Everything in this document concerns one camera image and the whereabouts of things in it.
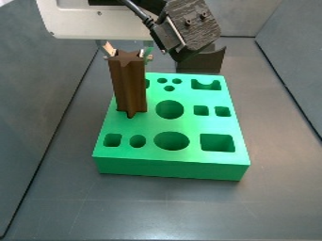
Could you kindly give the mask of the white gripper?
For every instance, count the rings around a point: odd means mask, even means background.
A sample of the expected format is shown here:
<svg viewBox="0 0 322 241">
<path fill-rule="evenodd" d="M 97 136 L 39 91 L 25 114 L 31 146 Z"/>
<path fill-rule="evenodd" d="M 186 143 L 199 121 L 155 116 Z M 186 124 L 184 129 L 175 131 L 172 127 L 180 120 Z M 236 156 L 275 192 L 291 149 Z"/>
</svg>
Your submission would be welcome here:
<svg viewBox="0 0 322 241">
<path fill-rule="evenodd" d="M 88 0 L 35 0 L 48 32 L 57 39 L 151 40 L 141 19 L 125 6 L 91 6 Z M 104 58 L 117 55 L 109 42 Z M 152 47 L 139 50 L 144 63 L 154 60 Z"/>
</svg>

